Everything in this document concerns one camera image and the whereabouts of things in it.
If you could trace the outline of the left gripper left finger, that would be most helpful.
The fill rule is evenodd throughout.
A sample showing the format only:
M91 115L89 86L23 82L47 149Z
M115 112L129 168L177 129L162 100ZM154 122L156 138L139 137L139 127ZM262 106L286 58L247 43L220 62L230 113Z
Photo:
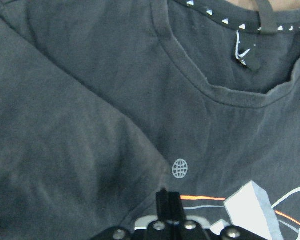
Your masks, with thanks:
M169 193L165 188L156 193L156 211L159 221L165 222L171 219Z

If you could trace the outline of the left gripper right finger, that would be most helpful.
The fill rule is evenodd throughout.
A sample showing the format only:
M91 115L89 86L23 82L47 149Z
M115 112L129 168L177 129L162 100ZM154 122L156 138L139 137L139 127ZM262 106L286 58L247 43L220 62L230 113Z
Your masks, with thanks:
M182 222L186 219L181 196L178 192L169 192L170 220Z

